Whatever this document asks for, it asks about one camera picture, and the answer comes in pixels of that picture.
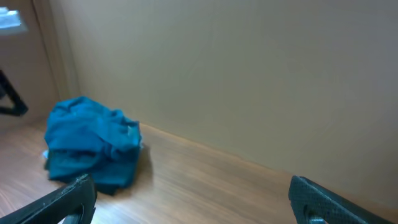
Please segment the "cloth pile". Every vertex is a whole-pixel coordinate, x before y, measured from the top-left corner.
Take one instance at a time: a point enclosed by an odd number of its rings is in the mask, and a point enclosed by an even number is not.
[[[71,182],[91,174],[98,191],[129,187],[141,151],[139,123],[87,98],[59,102],[47,120],[45,168],[50,180]]]

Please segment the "folded towel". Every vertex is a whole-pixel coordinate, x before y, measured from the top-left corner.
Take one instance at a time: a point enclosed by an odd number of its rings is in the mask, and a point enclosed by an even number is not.
[[[45,168],[50,180],[91,174],[98,191],[132,184],[141,151],[139,123],[84,96],[59,102],[47,120]]]

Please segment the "black object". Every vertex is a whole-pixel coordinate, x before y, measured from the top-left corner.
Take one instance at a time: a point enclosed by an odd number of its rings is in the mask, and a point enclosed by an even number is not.
[[[89,224],[93,219],[97,192],[89,175],[0,218],[0,224],[50,223]]]
[[[27,112],[28,109],[25,103],[21,100],[14,87],[12,87],[3,71],[0,70],[0,99],[4,98],[6,95],[8,95],[14,107],[7,108],[5,106],[0,106],[0,114],[22,116]]]
[[[391,223],[305,177],[292,177],[289,200],[298,224]]]

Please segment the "blue towel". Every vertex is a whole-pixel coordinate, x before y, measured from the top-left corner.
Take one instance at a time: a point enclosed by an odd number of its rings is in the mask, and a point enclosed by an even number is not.
[[[97,189],[129,187],[141,151],[139,123],[84,96],[59,102],[47,120],[45,168],[50,180],[71,182],[91,174]]]

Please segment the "white wall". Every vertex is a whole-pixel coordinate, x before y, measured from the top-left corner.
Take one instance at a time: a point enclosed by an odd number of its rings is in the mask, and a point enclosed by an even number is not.
[[[83,94],[398,207],[398,1],[58,1]]]

